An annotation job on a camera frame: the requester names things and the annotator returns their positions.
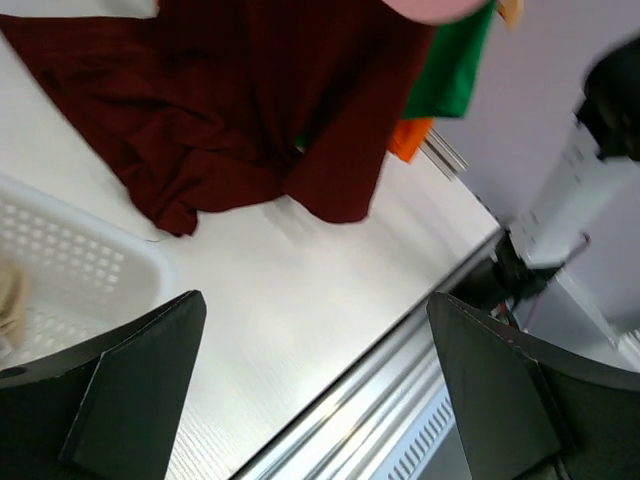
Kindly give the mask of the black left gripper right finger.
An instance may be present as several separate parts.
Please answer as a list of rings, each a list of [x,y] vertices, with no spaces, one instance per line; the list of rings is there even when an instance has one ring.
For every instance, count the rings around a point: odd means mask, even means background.
[[[475,479],[636,479],[639,376],[435,293],[427,313]]]

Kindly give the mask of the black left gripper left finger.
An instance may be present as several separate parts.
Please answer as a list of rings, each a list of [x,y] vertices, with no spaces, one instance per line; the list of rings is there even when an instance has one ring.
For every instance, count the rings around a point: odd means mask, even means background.
[[[188,291],[2,370],[2,478],[164,478],[206,313],[202,293]]]

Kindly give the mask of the beige t shirt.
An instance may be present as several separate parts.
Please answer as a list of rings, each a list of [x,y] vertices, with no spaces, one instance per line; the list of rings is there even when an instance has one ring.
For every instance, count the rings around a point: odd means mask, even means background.
[[[14,262],[1,264],[1,337],[16,349],[25,339],[29,298],[26,271]]]

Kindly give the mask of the maroon t shirt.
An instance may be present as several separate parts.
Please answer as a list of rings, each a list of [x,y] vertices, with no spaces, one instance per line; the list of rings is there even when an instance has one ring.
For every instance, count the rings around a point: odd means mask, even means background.
[[[1,31],[159,229],[288,196],[363,220],[435,30],[381,1],[163,1]]]

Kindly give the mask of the green t shirt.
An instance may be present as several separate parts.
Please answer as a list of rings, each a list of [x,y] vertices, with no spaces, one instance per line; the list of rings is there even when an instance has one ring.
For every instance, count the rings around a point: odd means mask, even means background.
[[[495,1],[475,13],[435,30],[425,64],[403,54],[397,43],[378,32],[378,46],[348,72],[355,86],[376,93],[391,89],[384,99],[381,133],[390,143],[397,123],[403,119],[464,117],[471,101],[475,78],[488,36]]]

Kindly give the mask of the thick pink plastic hanger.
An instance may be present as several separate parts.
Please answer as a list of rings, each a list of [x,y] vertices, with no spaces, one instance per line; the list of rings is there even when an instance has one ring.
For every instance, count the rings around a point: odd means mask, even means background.
[[[383,0],[383,3],[408,20],[440,25],[466,18],[488,0]]]

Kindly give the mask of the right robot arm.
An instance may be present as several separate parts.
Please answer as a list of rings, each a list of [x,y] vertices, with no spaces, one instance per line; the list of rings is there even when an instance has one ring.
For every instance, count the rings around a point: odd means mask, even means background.
[[[601,57],[586,76],[583,101],[558,163],[510,227],[530,268],[556,266],[578,236],[639,172],[639,38]]]

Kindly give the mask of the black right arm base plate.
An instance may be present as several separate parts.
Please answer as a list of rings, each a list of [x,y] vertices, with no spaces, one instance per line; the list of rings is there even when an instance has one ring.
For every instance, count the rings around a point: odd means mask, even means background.
[[[537,296],[565,264],[562,261],[549,266],[528,266],[516,252],[510,231],[503,229],[493,249],[474,264],[451,295],[490,313],[508,301],[517,305]]]

